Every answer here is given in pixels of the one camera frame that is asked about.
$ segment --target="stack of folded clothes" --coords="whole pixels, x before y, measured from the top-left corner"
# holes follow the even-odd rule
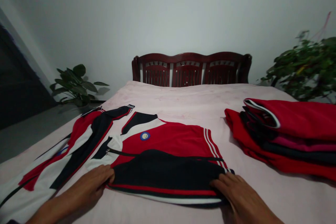
[[[336,181],[336,106],[316,102],[244,100],[226,121],[244,153],[286,173]]]

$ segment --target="doorway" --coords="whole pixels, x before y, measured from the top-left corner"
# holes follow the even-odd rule
[[[0,26],[0,129],[56,105],[8,31]]]

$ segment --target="floor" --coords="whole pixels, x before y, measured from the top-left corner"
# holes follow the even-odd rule
[[[0,163],[19,155],[79,114],[73,104],[58,105],[0,130]]]

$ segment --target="red white and navy jacket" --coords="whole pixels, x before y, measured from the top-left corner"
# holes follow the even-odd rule
[[[134,106],[83,114],[72,133],[37,157],[23,172],[0,186],[0,223],[25,223],[86,162],[105,135]]]
[[[209,186],[230,170],[208,129],[160,120],[134,112],[121,130],[109,135],[85,165],[111,164],[110,189],[148,199],[196,207],[226,202]]]
[[[196,207],[227,203],[209,186],[227,168],[208,129],[160,120],[135,112],[112,134],[114,120],[132,105],[80,117],[72,133],[39,156],[19,176],[1,185],[0,219],[26,222],[84,164],[89,170],[111,165],[109,189],[148,199]]]

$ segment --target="bedspread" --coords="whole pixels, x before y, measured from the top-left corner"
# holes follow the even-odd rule
[[[157,114],[162,120],[199,125],[211,130],[227,165],[241,175],[264,199],[270,209],[285,223],[333,223],[336,219],[335,184],[328,180],[298,174],[283,174],[243,154],[232,138],[225,122],[224,110],[241,111],[243,99],[278,99],[294,101],[288,94],[273,87],[249,84],[199,85],[190,87],[157,87],[128,82],[103,104],[110,110],[135,105],[133,111]],[[27,164],[71,132],[76,118],[57,129],[17,157],[0,165],[0,183],[17,175]],[[128,117],[115,121],[118,133]],[[83,166],[59,191],[68,189],[87,172]],[[105,190],[91,210],[69,217],[75,223],[223,223],[222,210],[195,209],[155,202],[141,197]]]

